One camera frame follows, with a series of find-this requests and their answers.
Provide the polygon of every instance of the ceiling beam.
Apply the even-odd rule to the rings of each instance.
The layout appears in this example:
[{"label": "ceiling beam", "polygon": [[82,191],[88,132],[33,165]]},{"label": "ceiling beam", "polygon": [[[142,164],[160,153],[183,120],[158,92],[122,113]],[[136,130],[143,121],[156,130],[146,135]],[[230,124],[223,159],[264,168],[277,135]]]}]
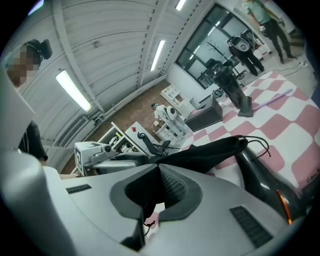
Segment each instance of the ceiling beam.
[{"label": "ceiling beam", "polygon": [[85,89],[85,91],[88,93],[91,100],[94,102],[94,104],[98,107],[98,109],[102,113],[105,113],[106,111],[101,106],[100,102],[96,99],[96,96],[94,95],[94,93],[91,91],[89,84],[86,81],[84,75],[82,74],[80,67],[76,61],[74,52],[72,51],[70,42],[68,40],[67,31],[66,31],[61,0],[53,0],[51,7],[52,7],[54,28],[66,60],[68,61],[74,75],[76,76],[76,78],[78,79],[82,87]]},{"label": "ceiling beam", "polygon": [[215,3],[216,0],[202,0],[201,3],[199,3],[198,7],[195,9],[194,13],[184,26],[180,36],[176,40],[172,48],[172,52],[169,54],[168,59],[164,65],[164,72],[167,72],[170,64],[177,60],[178,56],[180,55],[188,40],[193,35],[200,22],[204,19],[206,14],[211,10]]},{"label": "ceiling beam", "polygon": [[137,87],[141,87],[144,82],[144,74],[146,71],[146,66],[149,59],[149,54],[151,47],[154,43],[155,35],[157,33],[157,29],[159,26],[159,23],[161,21],[163,13],[166,11],[166,8],[168,6],[170,0],[160,0],[158,1],[157,6],[154,9],[154,13],[148,28],[148,32],[146,34],[144,47],[142,50],[142,57],[141,57],[141,63],[140,63],[140,69],[138,74],[138,83]]}]

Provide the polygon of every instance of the black cloth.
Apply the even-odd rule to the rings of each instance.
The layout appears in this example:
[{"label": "black cloth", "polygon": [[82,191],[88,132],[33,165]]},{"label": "black cloth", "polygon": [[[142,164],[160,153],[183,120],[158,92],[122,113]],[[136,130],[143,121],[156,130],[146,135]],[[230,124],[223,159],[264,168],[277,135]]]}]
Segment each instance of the black cloth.
[{"label": "black cloth", "polygon": [[158,160],[157,164],[167,164],[205,174],[222,161],[242,152],[248,145],[245,138],[231,136],[208,144],[190,147]]},{"label": "black cloth", "polygon": [[38,160],[47,161],[48,156],[41,143],[40,132],[35,122],[31,121],[19,144],[22,152],[33,155]]},{"label": "black cloth", "polygon": [[248,67],[251,74],[255,76],[258,75],[258,72],[255,66],[258,69],[260,69],[262,72],[265,71],[265,68],[262,65],[261,61],[254,55],[251,49],[248,51],[241,51],[234,47],[229,46],[229,51],[233,56],[238,57],[238,59]]},{"label": "black cloth", "polygon": [[287,39],[285,32],[278,25],[277,21],[272,18],[270,21],[261,24],[261,26],[265,27],[266,35],[272,41],[274,48],[278,52],[279,57],[282,59],[283,54],[282,54],[280,45],[278,43],[278,36],[279,36],[280,40],[282,41],[283,49],[284,49],[286,55],[288,57],[291,56],[291,49],[290,49],[289,40]]}]

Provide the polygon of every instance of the white wall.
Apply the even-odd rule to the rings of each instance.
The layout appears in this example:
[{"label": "white wall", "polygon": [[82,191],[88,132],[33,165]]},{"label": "white wall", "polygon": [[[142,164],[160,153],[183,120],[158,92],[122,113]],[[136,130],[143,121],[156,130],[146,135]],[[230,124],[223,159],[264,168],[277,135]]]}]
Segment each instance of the white wall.
[{"label": "white wall", "polygon": [[203,89],[192,76],[176,63],[170,65],[166,80],[170,84],[175,85],[183,94],[192,97],[191,103],[195,108],[198,107],[200,105],[199,102],[210,95],[215,88],[215,86],[210,86],[206,90]]}]

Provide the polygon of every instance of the person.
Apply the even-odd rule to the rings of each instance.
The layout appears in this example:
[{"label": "person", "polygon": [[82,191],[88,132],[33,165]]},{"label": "person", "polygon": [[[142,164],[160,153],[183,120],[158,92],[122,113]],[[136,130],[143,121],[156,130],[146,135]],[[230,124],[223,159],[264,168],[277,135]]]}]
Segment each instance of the person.
[{"label": "person", "polygon": [[165,124],[172,123],[178,131],[182,133],[180,139],[183,139],[184,135],[187,133],[186,127],[175,120],[170,120],[166,110],[167,108],[164,105],[158,105],[157,103],[153,103],[151,108],[154,110],[154,118],[156,120],[162,120]]},{"label": "person", "polygon": [[260,31],[265,33],[265,36],[268,37],[276,49],[280,62],[284,64],[284,57],[282,50],[278,43],[278,36],[283,44],[283,49],[286,52],[286,56],[289,60],[297,60],[297,57],[291,54],[290,43],[286,37],[286,34],[278,25],[280,19],[260,0],[244,0],[244,7],[247,10],[247,14],[252,18],[253,22],[255,22],[260,27]]},{"label": "person", "polygon": [[261,61],[254,55],[252,48],[248,51],[241,51],[233,47],[232,42],[230,40],[227,41],[230,53],[238,59],[241,64],[246,65],[250,70],[250,73],[254,76],[258,76],[258,72],[255,66],[261,71],[265,71],[264,66]]},{"label": "person", "polygon": [[[40,43],[38,40],[33,39],[18,46],[6,56],[4,69],[9,80],[18,90],[40,69],[41,62],[48,60],[51,55],[52,50],[49,40],[46,39]],[[42,166],[46,165],[48,156],[41,143],[39,128],[34,121],[31,121],[23,134],[18,150],[34,156]],[[75,177],[75,174],[60,174],[61,179]]]}]

